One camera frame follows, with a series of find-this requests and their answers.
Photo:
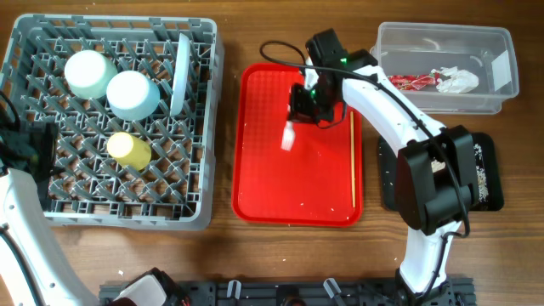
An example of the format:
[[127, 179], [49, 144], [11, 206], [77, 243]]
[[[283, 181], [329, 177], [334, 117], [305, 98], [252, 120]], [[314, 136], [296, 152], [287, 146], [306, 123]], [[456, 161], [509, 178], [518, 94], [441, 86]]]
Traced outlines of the yellow cup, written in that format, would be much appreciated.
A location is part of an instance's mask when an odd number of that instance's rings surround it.
[[118, 164], [137, 171], [143, 170], [152, 156], [150, 146], [145, 141], [126, 132], [111, 135], [106, 142], [106, 150]]

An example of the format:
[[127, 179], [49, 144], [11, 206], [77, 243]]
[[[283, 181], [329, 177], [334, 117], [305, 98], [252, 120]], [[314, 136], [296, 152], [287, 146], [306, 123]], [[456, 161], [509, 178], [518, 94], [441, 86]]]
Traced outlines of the white napkin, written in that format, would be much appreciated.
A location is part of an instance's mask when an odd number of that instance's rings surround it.
[[442, 67], [431, 72], [438, 77], [436, 89], [442, 94], [465, 94], [479, 85], [479, 78], [470, 71], [459, 70], [456, 66]]

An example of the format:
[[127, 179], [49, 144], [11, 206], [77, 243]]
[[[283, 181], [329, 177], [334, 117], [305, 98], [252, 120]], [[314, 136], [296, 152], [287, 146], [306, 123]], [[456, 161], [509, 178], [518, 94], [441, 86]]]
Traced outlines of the red snack wrapper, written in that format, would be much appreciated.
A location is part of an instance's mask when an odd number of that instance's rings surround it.
[[392, 75], [388, 80], [398, 89], [404, 91], [419, 91], [427, 86], [435, 86], [439, 80], [439, 74], [429, 73], [424, 75]]

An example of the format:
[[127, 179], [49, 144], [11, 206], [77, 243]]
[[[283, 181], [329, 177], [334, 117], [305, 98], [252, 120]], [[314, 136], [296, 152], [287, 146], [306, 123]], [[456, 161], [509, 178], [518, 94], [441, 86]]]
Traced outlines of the light blue plate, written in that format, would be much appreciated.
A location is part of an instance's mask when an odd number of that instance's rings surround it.
[[189, 66], [190, 40], [186, 35], [181, 34], [178, 40], [178, 50], [173, 74], [173, 94], [171, 98], [170, 116], [179, 115], [183, 109]]

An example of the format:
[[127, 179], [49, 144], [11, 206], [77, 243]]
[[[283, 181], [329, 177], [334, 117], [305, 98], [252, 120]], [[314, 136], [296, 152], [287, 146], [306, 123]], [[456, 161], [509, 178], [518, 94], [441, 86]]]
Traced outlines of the white bowl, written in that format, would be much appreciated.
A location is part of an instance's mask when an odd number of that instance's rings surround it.
[[161, 94], [157, 85], [137, 71], [123, 71], [108, 83], [106, 98], [113, 114], [125, 121], [139, 121], [152, 115]]

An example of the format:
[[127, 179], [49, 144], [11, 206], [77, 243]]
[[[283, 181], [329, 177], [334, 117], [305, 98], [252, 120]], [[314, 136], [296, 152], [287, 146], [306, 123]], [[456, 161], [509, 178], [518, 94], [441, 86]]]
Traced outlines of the white plastic fork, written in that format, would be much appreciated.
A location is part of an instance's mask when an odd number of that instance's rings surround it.
[[294, 144], [295, 137], [296, 137], [296, 134], [293, 129], [293, 122], [287, 121], [283, 129], [280, 147], [283, 150], [290, 151]]

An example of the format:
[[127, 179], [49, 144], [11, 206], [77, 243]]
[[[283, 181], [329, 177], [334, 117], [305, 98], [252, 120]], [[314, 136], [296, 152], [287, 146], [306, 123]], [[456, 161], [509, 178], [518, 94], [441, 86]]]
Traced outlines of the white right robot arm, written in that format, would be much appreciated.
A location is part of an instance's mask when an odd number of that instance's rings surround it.
[[365, 117], [396, 158], [394, 201], [409, 227], [400, 285], [423, 300], [445, 282], [445, 260], [454, 237], [470, 232], [468, 213], [479, 199], [471, 133], [447, 128], [415, 107], [366, 50], [349, 53], [334, 30], [313, 35], [300, 65], [304, 83], [291, 89], [281, 147], [294, 143], [294, 124], [335, 126], [342, 101]]

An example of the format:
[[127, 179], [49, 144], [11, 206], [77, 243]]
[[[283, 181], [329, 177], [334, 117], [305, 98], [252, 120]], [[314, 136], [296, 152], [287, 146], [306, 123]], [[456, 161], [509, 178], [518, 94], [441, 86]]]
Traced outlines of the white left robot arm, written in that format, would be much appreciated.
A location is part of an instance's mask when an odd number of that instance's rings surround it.
[[15, 305], [99, 305], [44, 216], [38, 185], [54, 170], [53, 123], [1, 126], [1, 277]]

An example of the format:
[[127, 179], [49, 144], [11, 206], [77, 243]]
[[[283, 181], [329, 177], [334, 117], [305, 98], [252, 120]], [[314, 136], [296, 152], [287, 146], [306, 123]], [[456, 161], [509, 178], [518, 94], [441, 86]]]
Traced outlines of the wooden chopstick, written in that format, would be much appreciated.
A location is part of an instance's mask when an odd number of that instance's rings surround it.
[[354, 153], [354, 113], [349, 113], [349, 128], [350, 128], [350, 175], [351, 175], [351, 198], [352, 208], [356, 208], [356, 188], [355, 188], [355, 153]]

